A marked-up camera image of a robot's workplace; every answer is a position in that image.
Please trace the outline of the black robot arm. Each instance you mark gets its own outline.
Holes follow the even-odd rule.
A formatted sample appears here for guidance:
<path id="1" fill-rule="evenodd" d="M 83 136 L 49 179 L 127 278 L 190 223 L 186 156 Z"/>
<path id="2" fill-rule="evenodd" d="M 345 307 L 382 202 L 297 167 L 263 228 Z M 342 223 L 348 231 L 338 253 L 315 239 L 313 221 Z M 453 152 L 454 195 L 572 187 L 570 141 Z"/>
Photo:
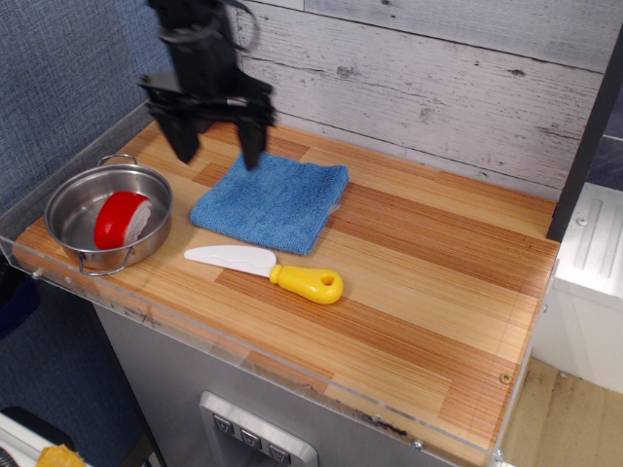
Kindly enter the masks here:
<path id="1" fill-rule="evenodd" d="M 148 110 L 178 159 L 189 162 L 199 135 L 215 122 L 238 127 L 247 170 L 254 169 L 275 124 L 273 87 L 245 74 L 237 52 L 247 52 L 259 36 L 259 23 L 239 1 L 150 1 L 158 36 L 173 70 L 146 75 Z"/>

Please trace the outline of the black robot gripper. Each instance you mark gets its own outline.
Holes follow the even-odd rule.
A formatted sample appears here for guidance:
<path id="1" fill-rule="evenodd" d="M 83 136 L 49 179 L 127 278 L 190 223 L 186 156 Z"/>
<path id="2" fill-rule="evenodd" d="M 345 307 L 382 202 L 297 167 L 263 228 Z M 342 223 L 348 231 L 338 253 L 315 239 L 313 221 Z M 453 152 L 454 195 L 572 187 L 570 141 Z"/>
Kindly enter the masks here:
<path id="1" fill-rule="evenodd" d="M 196 123 L 236 123 L 245 168 L 253 170 L 275 122 L 272 87 L 242 72 L 235 47 L 221 34 L 163 33 L 161 40 L 172 69 L 146 75 L 139 85 L 176 157 L 188 163 L 195 156 Z"/>

